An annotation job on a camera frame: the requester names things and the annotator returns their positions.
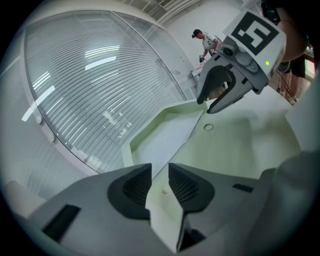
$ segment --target window blinds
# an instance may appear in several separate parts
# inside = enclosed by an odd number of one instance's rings
[[[153,49],[111,12],[48,18],[27,28],[25,41],[34,98],[54,86],[42,115],[100,173],[123,166],[121,145],[161,107],[186,99]]]

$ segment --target white t-shirt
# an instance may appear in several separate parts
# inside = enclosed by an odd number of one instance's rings
[[[204,40],[202,40],[202,44],[203,44],[203,48],[208,51],[210,51],[211,49],[214,48],[215,43],[214,43],[214,39],[216,37],[212,34],[205,34],[204,36]]]

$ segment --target light green surface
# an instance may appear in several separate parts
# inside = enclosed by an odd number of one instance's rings
[[[143,140],[131,147],[135,164],[152,163],[152,179],[188,141],[203,110],[190,113],[166,113],[165,118]]]
[[[272,104],[272,99],[267,99],[269,104]],[[282,103],[279,101],[282,99],[275,100],[276,103]],[[291,126],[285,119],[285,114],[288,112],[286,106],[283,109],[263,109],[266,103],[261,103],[259,109],[248,109],[244,103],[242,101],[238,105],[234,104],[216,114],[207,114],[204,111],[190,138],[170,162],[225,175],[258,179],[265,169],[277,167],[285,159],[301,151]],[[147,137],[155,136],[153,131],[165,114],[191,113],[199,110],[199,107],[207,110],[205,105],[199,106],[193,101],[160,111],[128,141],[127,145],[122,147],[125,166],[135,164],[131,148],[135,149]],[[206,124],[212,124],[213,129],[205,131]],[[168,181],[168,164],[166,164],[152,181],[146,208],[151,213],[152,229],[174,251],[179,237],[182,209],[178,201],[174,200],[174,196],[162,193],[165,189],[172,195]]]

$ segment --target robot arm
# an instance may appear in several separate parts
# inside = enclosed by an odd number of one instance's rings
[[[286,36],[265,18],[244,10],[224,30],[217,54],[203,67],[197,87],[197,103],[224,82],[228,88],[207,111],[217,113],[253,90],[260,94],[285,52]]]

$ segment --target glass wall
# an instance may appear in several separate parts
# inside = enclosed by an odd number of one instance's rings
[[[172,73],[188,100],[196,98],[197,84],[191,75],[194,69],[188,57],[173,39],[162,28],[143,19],[124,13],[116,13],[130,24],[151,45],[163,63]]]
[[[160,108],[186,100],[177,81],[185,87],[179,74],[189,72],[188,65],[176,53],[171,62],[179,61],[168,70],[173,47],[164,31],[150,35],[149,41],[164,38],[157,44],[168,55],[156,54],[108,11],[60,14],[26,30],[28,79],[42,115],[58,139],[99,173],[123,166],[121,145]]]

